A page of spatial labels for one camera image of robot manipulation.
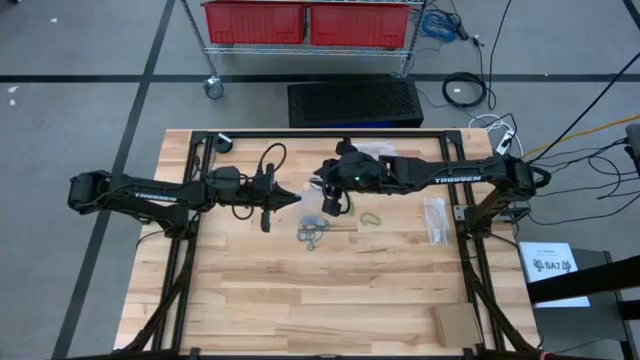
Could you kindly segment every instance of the wooden table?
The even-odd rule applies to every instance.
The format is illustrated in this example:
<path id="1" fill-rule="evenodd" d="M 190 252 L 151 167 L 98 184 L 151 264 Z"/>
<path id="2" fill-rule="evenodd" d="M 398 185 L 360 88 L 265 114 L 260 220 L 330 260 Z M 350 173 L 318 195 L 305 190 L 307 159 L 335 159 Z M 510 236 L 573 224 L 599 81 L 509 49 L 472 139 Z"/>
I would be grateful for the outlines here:
<path id="1" fill-rule="evenodd" d="M 461 132 L 467 159 L 491 154 L 486 131 Z M 182 182 L 190 136 L 190 130 L 166 132 L 155 179 Z M 233 165 L 254 174 L 265 148 L 281 141 L 289 154 L 276 180 L 300 193 L 322 160 L 337 157 L 338 140 L 237 139 L 230 153 L 217 155 L 213 167 Z M 354 139 L 354 143 L 368 141 L 390 142 L 401 156 L 442 160 L 435 139 Z M 267 161 L 277 163 L 280 154 L 274 149 Z M 491 189 L 489 184 L 474 184 L 476 201 Z M 215 207 L 201 220 L 181 352 L 200 347 L 203 354 L 461 354 L 462 349 L 436 343 L 431 308 L 466 302 L 467 295 L 455 240 L 450 247 L 430 245 L 423 218 L 427 197 L 448 201 L 447 187 L 430 186 L 420 193 L 393 197 L 354 194 L 355 216 L 327 217 L 331 231 L 313 252 L 296 238 L 297 205 L 273 214 L 268 234 L 260 231 L 260 211 L 248 221 L 239 221 L 229 208 Z M 376 214 L 382 223 L 360 223 L 363 212 Z M 158 229 L 145 226 L 142 235 Z M 513 239 L 507 224 L 495 223 L 493 231 Z M 497 303 L 525 339 L 537 345 L 516 249 L 494 238 L 485 244 Z M 115 348 L 131 341 L 157 306 L 169 245 L 161 235 L 140 245 Z M 492 348 L 483 306 L 481 321 L 485 343 Z M 172 322 L 169 315 L 164 347 L 169 344 Z"/>

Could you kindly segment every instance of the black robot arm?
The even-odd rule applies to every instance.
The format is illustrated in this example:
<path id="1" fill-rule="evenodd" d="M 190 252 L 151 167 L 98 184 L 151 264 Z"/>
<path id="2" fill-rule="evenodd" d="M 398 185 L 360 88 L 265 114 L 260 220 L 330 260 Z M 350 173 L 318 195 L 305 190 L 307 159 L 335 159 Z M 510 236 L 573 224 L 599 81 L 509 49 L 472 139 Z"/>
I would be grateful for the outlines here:
<path id="1" fill-rule="evenodd" d="M 270 212 L 299 200 L 275 182 L 273 164 L 268 164 L 265 173 L 259 170 L 251 178 L 241 175 L 236 167 L 221 167 L 184 184 L 111 176 L 105 171 L 82 173 L 71 179 L 67 203 L 83 215 L 113 210 L 143 223 L 156 221 L 165 236 L 188 239 L 194 235 L 190 232 L 189 210 L 206 212 L 216 204 L 258 207 L 263 209 L 262 231 L 269 232 Z"/>
<path id="2" fill-rule="evenodd" d="M 333 216 L 340 214 L 344 192 L 405 195 L 429 185 L 488 182 L 502 194 L 510 193 L 513 200 L 528 200 L 551 179 L 548 172 L 510 156 L 440 162 L 401 156 L 374 159 L 358 151 L 348 138 L 338 143 L 336 153 L 340 159 L 325 160 L 314 172 L 321 178 L 314 183 L 325 195 L 323 211 Z M 535 173 L 540 180 L 534 180 Z"/>

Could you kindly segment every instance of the black floor stripe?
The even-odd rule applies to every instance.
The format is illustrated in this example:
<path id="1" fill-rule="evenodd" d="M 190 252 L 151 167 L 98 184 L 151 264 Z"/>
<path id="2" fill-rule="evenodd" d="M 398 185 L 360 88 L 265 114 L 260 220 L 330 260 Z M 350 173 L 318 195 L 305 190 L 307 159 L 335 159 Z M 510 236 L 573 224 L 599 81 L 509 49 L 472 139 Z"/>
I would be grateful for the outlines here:
<path id="1" fill-rule="evenodd" d="M 0 83 L 139 83 L 142 75 L 0 75 Z"/>
<path id="2" fill-rule="evenodd" d="M 410 79 L 441 82 L 449 74 L 411 74 Z M 0 75 L 0 83 L 193 83 L 210 75 Z M 389 74 L 272 74 L 222 75 L 223 83 L 289 83 L 388 79 Z M 615 74 L 494 74 L 493 82 L 593 83 L 609 82 Z M 640 82 L 640 74 L 624 74 L 618 82 Z"/>
<path id="3" fill-rule="evenodd" d="M 622 2 L 624 3 L 624 6 L 627 7 L 633 22 L 635 22 L 638 27 L 638 30 L 640 30 L 640 13 L 638 13 L 638 8 L 633 4 L 633 0 L 622 0 Z"/>
<path id="4" fill-rule="evenodd" d="M 167 27 L 169 25 L 169 20 L 171 19 L 171 13 L 173 12 L 174 5 L 175 0 L 167 0 L 165 3 L 162 17 L 160 18 L 160 23 L 158 24 L 158 29 L 156 31 L 155 38 L 153 39 L 153 45 L 151 46 L 151 51 L 147 58 L 147 64 L 144 68 L 144 74 L 142 75 L 140 85 L 138 86 L 138 92 L 136 93 L 133 106 L 129 112 L 129 119 L 127 120 L 122 140 L 120 141 L 120 147 L 116 154 L 113 169 L 111 170 L 111 173 L 114 175 L 122 174 L 127 162 L 131 143 L 133 142 L 138 121 L 140 120 L 142 107 L 144 106 L 144 101 L 147 97 L 153 71 L 155 70 L 156 63 L 158 62 L 158 56 L 160 55 L 160 49 L 162 48 L 162 43 L 167 32 Z M 87 251 L 85 252 L 84 259 L 82 260 L 80 273 L 78 274 L 78 278 L 76 279 L 76 284 L 71 295 L 71 301 L 67 307 L 67 312 L 65 313 L 62 327 L 60 328 L 60 333 L 58 334 L 58 339 L 53 349 L 53 354 L 51 355 L 53 359 L 66 358 L 69 354 L 69 348 L 71 347 L 73 336 L 75 334 L 76 327 L 78 326 L 78 321 L 80 320 L 82 307 L 84 306 L 84 302 L 87 297 L 91 277 L 93 276 L 96 261 L 98 260 L 98 254 L 100 253 L 100 248 L 102 246 L 102 240 L 104 239 L 104 234 L 107 229 L 109 214 L 109 212 L 100 212 L 96 220 L 96 224 L 89 240 L 89 245 L 87 246 Z"/>

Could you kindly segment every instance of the red bin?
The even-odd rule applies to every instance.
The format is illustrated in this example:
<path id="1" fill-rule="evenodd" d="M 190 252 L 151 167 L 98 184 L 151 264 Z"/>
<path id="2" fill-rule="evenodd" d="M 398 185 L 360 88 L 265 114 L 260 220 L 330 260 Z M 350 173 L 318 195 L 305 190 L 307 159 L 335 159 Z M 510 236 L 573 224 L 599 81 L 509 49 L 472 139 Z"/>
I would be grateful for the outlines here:
<path id="1" fill-rule="evenodd" d="M 202 4 L 214 44 L 301 44 L 302 4 L 215 1 Z"/>
<path id="2" fill-rule="evenodd" d="M 406 5 L 311 5 L 311 44 L 403 48 Z"/>

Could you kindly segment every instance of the white paper sign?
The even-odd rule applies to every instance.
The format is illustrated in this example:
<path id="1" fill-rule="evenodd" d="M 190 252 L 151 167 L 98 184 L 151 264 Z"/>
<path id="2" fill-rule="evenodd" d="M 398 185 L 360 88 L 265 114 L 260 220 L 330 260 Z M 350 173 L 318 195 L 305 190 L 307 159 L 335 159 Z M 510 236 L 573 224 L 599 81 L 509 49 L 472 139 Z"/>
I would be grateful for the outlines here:
<path id="1" fill-rule="evenodd" d="M 567 243 L 521 242 L 520 255 L 527 282 L 548 279 L 578 270 Z M 586 296 L 535 304 L 537 308 L 589 307 Z"/>

